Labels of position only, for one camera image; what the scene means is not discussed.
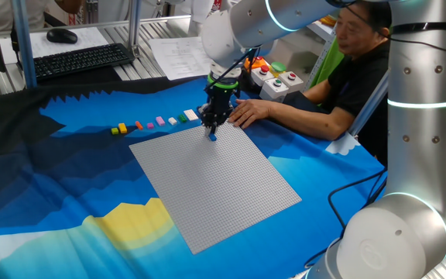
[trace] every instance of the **person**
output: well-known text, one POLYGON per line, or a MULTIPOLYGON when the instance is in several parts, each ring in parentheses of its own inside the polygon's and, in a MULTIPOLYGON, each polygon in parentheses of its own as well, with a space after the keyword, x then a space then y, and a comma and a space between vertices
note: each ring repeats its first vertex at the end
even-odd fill
MULTIPOLYGON (((237 100, 229 122, 245 129, 258 119, 269 118, 308 136, 336 140, 350 128, 388 70, 391 24, 387 3, 356 2, 343 8, 336 31, 339 50, 345 57, 329 78, 304 93, 288 94, 283 104, 237 100)), ((359 142, 385 165, 386 99, 359 133, 359 142)))
MULTIPOLYGON (((26 0, 30 29, 44 27, 44 11, 52 0, 26 0)), ((54 0, 60 8, 70 14, 77 14, 82 6, 81 0, 54 0)), ((0 0, 0 32, 10 31, 13 27, 12 0, 0 0)))

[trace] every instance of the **black hair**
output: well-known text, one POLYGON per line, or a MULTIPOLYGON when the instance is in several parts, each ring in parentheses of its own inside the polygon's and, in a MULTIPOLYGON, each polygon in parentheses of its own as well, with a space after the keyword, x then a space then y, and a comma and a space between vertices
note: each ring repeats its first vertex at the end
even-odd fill
POLYGON ((375 3, 358 0, 356 5, 360 5, 368 12, 367 23, 375 30, 380 31, 382 28, 390 28, 392 25, 392 9, 386 2, 375 3))

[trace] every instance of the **keyboard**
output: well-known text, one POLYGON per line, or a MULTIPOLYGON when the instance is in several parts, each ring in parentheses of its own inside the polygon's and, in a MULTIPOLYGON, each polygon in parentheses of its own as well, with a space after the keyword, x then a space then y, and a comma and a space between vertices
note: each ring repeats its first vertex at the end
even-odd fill
POLYGON ((134 56, 120 43, 59 53, 34 59, 37 81, 87 71, 104 66, 118 66, 134 61, 134 56))

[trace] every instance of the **black shirt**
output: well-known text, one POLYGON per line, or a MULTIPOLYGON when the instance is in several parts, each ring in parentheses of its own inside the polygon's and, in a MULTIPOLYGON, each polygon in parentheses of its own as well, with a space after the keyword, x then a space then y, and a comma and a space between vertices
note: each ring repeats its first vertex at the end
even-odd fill
MULTIPOLYGON (((331 90, 322 109, 331 113, 339 107, 357 117, 388 70, 388 56, 389 42, 386 42, 357 60, 345 57, 328 78, 331 90)), ((384 165, 388 156, 387 98, 359 133, 359 142, 384 165)))

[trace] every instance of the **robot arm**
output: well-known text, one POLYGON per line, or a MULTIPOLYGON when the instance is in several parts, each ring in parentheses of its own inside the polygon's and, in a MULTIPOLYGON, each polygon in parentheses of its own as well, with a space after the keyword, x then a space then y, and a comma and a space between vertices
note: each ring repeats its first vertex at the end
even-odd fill
MULTIPOLYGON (((244 50, 310 24, 339 2, 242 0, 210 16, 201 34, 214 60, 209 81, 218 79, 244 50)), ((351 219, 343 239, 328 249, 307 279, 419 279, 446 257, 446 0, 390 5, 394 32, 386 194, 351 219)), ((228 100, 233 91, 214 89, 235 86, 239 74, 230 71, 208 87, 210 98, 200 112, 209 133, 232 110, 228 100)))
POLYGON ((201 36, 204 49, 214 63, 208 76, 208 103, 199 108, 207 134, 214 136, 232 112, 232 94, 238 92, 239 68, 227 69, 256 47, 271 50, 273 41, 326 16, 336 9, 325 0, 243 0, 206 19, 201 36))

